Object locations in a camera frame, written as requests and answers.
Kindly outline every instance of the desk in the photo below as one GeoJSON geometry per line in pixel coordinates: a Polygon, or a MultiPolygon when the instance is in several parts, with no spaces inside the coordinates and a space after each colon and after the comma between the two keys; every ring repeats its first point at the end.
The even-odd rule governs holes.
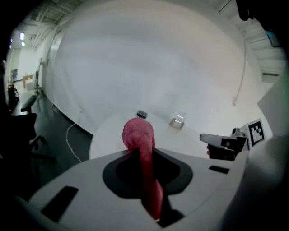
{"type": "MultiPolygon", "coordinates": [[[[89,159],[126,150],[127,148],[123,144],[121,137],[123,127],[130,119],[135,117],[137,117],[136,112],[125,111],[117,113],[104,121],[93,136],[90,144],[89,159]]],[[[206,152],[198,144],[199,134],[186,128],[186,125],[181,131],[178,131],[158,116],[148,114],[146,120],[151,123],[154,129],[157,148],[208,158],[206,152]]]]}

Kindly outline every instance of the white cable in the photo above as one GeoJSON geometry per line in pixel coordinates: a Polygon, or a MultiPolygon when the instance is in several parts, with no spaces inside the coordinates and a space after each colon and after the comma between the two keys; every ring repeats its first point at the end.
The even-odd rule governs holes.
{"type": "Polygon", "coordinates": [[[247,45],[246,45],[246,33],[247,33],[247,29],[249,28],[250,24],[251,24],[252,20],[249,21],[249,24],[246,26],[245,28],[245,34],[244,34],[244,65],[243,65],[243,72],[242,72],[242,78],[241,78],[241,82],[240,82],[240,86],[237,92],[237,95],[235,96],[234,100],[233,100],[233,105],[236,106],[237,104],[237,100],[241,91],[241,87],[243,84],[243,80],[244,80],[244,75],[245,75],[245,69],[246,69],[246,54],[247,54],[247,45]]]}
{"type": "Polygon", "coordinates": [[[81,163],[82,161],[78,158],[78,156],[76,156],[76,154],[74,153],[72,147],[70,146],[70,144],[69,144],[69,142],[68,142],[68,132],[69,132],[69,129],[72,128],[74,125],[76,125],[76,123],[70,125],[70,126],[68,127],[68,129],[66,130],[65,139],[66,139],[66,143],[67,143],[68,147],[70,148],[72,154],[73,154],[73,155],[75,156],[75,158],[78,159],[78,161],[81,163]]]}

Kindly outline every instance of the black slot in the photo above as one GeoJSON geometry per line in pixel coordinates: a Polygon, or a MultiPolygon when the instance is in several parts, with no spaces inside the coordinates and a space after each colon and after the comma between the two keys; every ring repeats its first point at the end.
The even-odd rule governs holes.
{"type": "Polygon", "coordinates": [[[211,167],[209,167],[209,169],[213,170],[213,171],[220,172],[220,173],[224,173],[224,174],[227,174],[230,170],[228,168],[219,167],[219,166],[215,166],[215,165],[212,165],[211,167]]]}
{"type": "MultiPolygon", "coordinates": [[[[117,196],[140,198],[141,184],[140,153],[132,154],[110,162],[103,170],[103,181],[117,196]]],[[[182,192],[193,178],[191,168],[157,149],[153,149],[154,175],[167,195],[182,192]]]]}
{"type": "Polygon", "coordinates": [[[158,224],[161,227],[166,227],[177,222],[183,217],[184,215],[180,211],[172,208],[168,200],[168,197],[165,195],[163,198],[161,217],[160,220],[158,221],[158,224]]]}
{"type": "Polygon", "coordinates": [[[77,188],[65,186],[41,211],[43,215],[58,222],[78,192],[77,188]]]}

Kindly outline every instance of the black oval recess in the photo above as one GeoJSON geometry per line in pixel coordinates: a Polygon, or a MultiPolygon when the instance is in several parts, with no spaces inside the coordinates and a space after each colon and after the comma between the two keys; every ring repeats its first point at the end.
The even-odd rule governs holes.
{"type": "MultiPolygon", "coordinates": [[[[106,186],[121,198],[140,198],[140,153],[132,153],[110,162],[103,170],[106,186]]],[[[181,193],[193,178],[193,171],[186,163],[158,149],[153,149],[154,175],[166,195],[181,193]]]]}

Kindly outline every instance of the gray floor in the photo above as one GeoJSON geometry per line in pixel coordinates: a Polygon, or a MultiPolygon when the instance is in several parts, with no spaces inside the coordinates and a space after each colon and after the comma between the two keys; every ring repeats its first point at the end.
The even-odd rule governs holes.
{"type": "MultiPolygon", "coordinates": [[[[21,112],[20,109],[32,94],[33,92],[20,94],[20,101],[13,111],[13,115],[26,114],[21,112]]],[[[28,179],[30,183],[26,185],[29,189],[23,187],[23,189],[20,189],[23,192],[19,193],[20,195],[25,195],[23,196],[25,199],[28,199],[41,186],[78,163],[65,140],[66,130],[72,124],[71,121],[66,119],[55,106],[52,106],[52,103],[45,96],[39,97],[33,104],[32,113],[37,114],[35,123],[37,135],[44,136],[47,141],[46,144],[42,144],[39,141],[39,149],[33,149],[33,153],[54,157],[56,162],[51,163],[49,160],[31,159],[30,168],[32,174],[30,176],[33,179],[28,179]]],[[[68,141],[81,161],[89,159],[91,136],[76,127],[72,127],[69,130],[68,141]]]]}

